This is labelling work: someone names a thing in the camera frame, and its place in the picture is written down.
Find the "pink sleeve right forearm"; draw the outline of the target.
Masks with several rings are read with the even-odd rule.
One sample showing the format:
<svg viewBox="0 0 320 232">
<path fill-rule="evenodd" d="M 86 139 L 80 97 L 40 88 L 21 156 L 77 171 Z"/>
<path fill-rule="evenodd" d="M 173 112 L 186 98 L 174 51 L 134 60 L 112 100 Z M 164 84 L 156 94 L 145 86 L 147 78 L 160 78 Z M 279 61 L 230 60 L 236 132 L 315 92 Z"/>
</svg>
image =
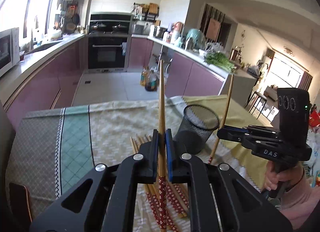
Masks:
<svg viewBox="0 0 320 232">
<path fill-rule="evenodd" d="M 299 229 L 319 202 L 319 186 L 311 187 L 305 175 L 281 198 L 280 212 L 291 222 L 294 230 Z"/>
</svg>

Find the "right hand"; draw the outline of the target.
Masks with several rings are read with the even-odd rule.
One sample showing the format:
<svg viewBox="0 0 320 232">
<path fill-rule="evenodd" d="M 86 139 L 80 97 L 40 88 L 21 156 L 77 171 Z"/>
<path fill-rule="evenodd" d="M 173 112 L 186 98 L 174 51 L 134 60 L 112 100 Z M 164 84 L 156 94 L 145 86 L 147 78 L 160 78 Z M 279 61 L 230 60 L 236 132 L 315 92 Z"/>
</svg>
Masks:
<svg viewBox="0 0 320 232">
<path fill-rule="evenodd" d="M 279 182 L 287 183 L 291 188 L 297 185 L 304 177 L 304 168 L 301 163 L 298 163 L 295 167 L 282 172 L 276 173 L 275 163 L 268 161 L 266 165 L 264 189 L 271 191 L 276 190 Z"/>
</svg>

